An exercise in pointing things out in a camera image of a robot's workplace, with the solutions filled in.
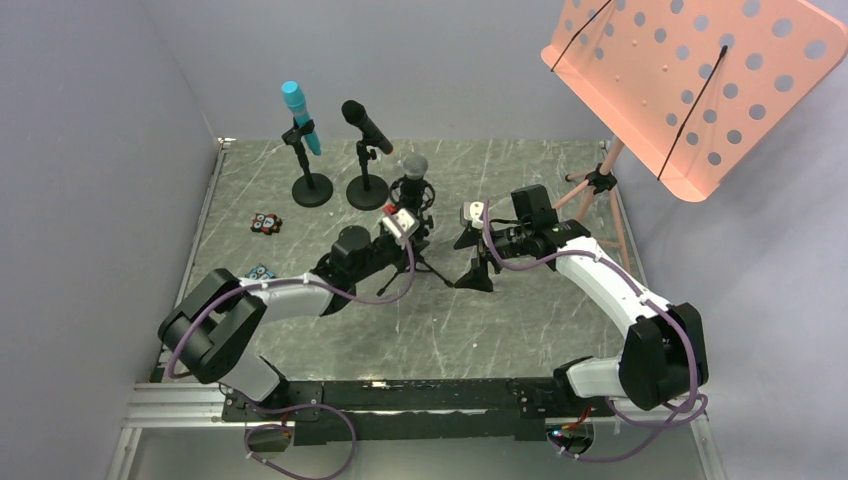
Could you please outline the black tripod shock-mount stand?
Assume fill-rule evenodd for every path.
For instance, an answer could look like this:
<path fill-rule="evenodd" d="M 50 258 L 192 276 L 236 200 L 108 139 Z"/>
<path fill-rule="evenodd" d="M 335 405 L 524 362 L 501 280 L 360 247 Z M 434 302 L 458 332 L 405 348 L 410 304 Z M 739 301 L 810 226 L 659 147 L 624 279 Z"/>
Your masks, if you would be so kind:
<path fill-rule="evenodd" d="M 423 178 L 411 180 L 403 176 L 389 187 L 389 201 L 393 212 L 406 209 L 418 221 L 419 227 L 410 236 L 414 261 L 410 262 L 407 255 L 403 254 L 402 259 L 395 263 L 396 272 L 377 291 L 377 295 L 382 296 L 400 274 L 410 272 L 432 273 L 448 288 L 453 288 L 453 282 L 430 265 L 423 255 L 423 251 L 430 245 L 428 236 L 434 226 L 433 217 L 427 214 L 435 201 L 433 186 Z"/>

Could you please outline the black round-base stand ring clip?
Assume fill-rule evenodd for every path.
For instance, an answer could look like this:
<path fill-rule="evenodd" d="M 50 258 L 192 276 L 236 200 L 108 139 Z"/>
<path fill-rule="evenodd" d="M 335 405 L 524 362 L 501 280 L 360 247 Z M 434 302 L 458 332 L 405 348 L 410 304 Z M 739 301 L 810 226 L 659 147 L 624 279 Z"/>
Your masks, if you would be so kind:
<path fill-rule="evenodd" d="M 386 181 L 369 172 L 371 162 L 379 160 L 379 152 L 364 140 L 355 145 L 360 174 L 347 185 L 345 195 L 348 203 L 361 211 L 380 209 L 388 200 L 389 187 Z"/>

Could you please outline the black microphone silver grille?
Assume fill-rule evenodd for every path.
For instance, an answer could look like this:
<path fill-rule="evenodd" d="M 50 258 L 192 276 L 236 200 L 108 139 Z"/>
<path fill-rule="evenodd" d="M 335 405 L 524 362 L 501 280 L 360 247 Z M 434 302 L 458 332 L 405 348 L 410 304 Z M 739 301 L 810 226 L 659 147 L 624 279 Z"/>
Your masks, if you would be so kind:
<path fill-rule="evenodd" d="M 417 152 L 410 153 L 403 159 L 402 169 L 400 204 L 411 212 L 417 212 L 424 202 L 424 176 L 428 170 L 428 160 Z"/>

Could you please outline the black microphone orange end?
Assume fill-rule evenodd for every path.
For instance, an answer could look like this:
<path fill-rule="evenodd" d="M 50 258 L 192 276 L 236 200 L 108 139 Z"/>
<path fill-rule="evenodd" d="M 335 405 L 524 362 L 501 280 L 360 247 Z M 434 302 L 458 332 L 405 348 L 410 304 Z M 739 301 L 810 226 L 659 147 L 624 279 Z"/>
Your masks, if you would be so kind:
<path fill-rule="evenodd" d="M 355 100 L 346 100 L 341 107 L 345 121 L 362 134 L 366 146 L 375 147 L 385 155 L 391 155 L 394 147 L 377 125 L 370 119 L 365 107 Z"/>

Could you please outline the blue microphone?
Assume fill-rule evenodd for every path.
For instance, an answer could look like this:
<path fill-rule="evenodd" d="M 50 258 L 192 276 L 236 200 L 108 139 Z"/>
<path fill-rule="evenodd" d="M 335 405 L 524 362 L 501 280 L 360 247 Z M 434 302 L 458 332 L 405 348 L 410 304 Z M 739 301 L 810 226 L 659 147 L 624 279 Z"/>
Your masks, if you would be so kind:
<path fill-rule="evenodd" d="M 301 86 L 296 81 L 284 82 L 281 85 L 281 92 L 285 105 L 291 112 L 299 127 L 303 127 L 312 120 L 308 111 L 306 96 Z M 321 143 L 315 131 L 304 134 L 303 138 L 306 141 L 308 148 L 315 156 L 322 155 Z"/>

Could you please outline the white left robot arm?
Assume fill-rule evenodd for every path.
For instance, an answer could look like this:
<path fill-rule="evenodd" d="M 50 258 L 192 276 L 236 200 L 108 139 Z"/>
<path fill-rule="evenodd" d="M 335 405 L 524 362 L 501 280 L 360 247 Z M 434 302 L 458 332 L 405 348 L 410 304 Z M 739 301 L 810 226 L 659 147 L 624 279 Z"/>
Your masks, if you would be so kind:
<path fill-rule="evenodd" d="M 161 323 L 158 337 L 171 352 L 165 372 L 177 365 L 202 384 L 218 383 L 241 394 L 261 412 L 291 405 L 288 379 L 247 348 L 263 321 L 332 315 L 351 302 L 389 303 L 360 297 L 356 286 L 392 266 L 412 265 L 418 232 L 431 226 L 408 209 L 386 211 L 380 233 L 359 225 L 344 228 L 316 266 L 289 278 L 240 278 L 225 268 L 210 272 Z"/>

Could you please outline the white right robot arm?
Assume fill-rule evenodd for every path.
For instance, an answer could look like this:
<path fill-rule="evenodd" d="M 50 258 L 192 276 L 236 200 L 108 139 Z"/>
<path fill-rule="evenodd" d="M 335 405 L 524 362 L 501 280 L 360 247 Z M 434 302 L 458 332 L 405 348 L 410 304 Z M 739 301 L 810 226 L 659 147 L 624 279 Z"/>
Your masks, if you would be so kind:
<path fill-rule="evenodd" d="M 559 218 L 544 186 L 517 189 L 511 200 L 516 217 L 505 228 L 490 217 L 487 203 L 461 206 L 463 232 L 454 247 L 472 247 L 476 255 L 456 287 L 490 292 L 491 272 L 546 266 L 579 287 L 624 339 L 615 357 L 587 356 L 558 367 L 553 378 L 560 396 L 572 402 L 625 398 L 645 411 L 679 398 L 679 409 L 690 410 L 709 376 L 698 310 L 674 305 L 637 281 L 584 225 Z"/>

